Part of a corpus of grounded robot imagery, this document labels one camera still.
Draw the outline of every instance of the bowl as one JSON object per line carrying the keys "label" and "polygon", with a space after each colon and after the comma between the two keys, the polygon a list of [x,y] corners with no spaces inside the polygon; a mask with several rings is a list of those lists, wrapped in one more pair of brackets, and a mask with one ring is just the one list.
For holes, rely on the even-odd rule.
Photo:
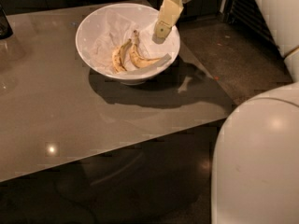
{"label": "bowl", "polygon": [[[151,79],[167,69],[177,58],[180,38],[176,26],[166,39],[154,35],[154,25],[159,11],[145,5],[122,3],[101,7],[88,15],[76,33],[76,48],[81,59],[97,73],[126,85],[137,85]],[[139,32],[140,53],[147,57],[168,56],[159,69],[144,69],[137,73],[126,55],[126,73],[113,69],[112,51],[132,38],[134,30]]]}

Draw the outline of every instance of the black object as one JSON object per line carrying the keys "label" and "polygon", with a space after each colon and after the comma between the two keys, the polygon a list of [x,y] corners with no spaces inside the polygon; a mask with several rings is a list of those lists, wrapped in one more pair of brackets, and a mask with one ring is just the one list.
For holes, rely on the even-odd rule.
{"label": "black object", "polygon": [[5,39],[13,34],[12,29],[7,20],[5,11],[0,4],[0,39]]}

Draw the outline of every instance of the prosthetic hand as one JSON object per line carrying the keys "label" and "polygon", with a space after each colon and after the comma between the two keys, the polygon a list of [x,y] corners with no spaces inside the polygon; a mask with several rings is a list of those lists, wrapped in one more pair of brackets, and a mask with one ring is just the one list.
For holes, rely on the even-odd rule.
{"label": "prosthetic hand", "polygon": [[171,32],[172,27],[177,23],[178,18],[184,9],[183,4],[190,2],[191,0],[164,0],[158,20],[155,25],[155,31],[157,37],[167,38]]}

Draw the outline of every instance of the table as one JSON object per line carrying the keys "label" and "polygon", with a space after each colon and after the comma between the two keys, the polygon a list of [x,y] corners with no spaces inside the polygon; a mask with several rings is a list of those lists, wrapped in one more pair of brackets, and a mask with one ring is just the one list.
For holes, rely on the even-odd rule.
{"label": "table", "polygon": [[0,181],[232,112],[232,100],[183,43],[175,63],[140,86],[91,71],[78,56],[75,35],[80,22],[102,6],[8,16],[14,35],[0,41]]}

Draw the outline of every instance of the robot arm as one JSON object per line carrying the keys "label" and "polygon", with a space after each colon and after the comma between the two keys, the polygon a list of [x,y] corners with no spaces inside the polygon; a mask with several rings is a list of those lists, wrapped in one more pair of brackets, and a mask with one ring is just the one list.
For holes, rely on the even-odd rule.
{"label": "robot arm", "polygon": [[159,38],[167,38],[172,27],[177,23],[178,18],[184,8],[183,4],[191,0],[164,0],[158,20],[155,25],[155,34]]}

